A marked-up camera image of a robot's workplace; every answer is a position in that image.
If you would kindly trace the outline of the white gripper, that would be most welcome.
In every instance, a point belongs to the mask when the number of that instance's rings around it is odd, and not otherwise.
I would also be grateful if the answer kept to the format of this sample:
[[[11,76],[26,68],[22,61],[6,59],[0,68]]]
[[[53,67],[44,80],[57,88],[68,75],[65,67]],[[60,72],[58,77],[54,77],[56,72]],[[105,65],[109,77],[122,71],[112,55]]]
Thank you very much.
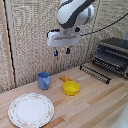
[[[78,32],[65,35],[59,29],[53,29],[47,33],[47,45],[49,47],[70,46],[79,42],[80,35]],[[67,48],[66,54],[71,53],[71,48]],[[55,49],[54,56],[58,56],[58,50]]]

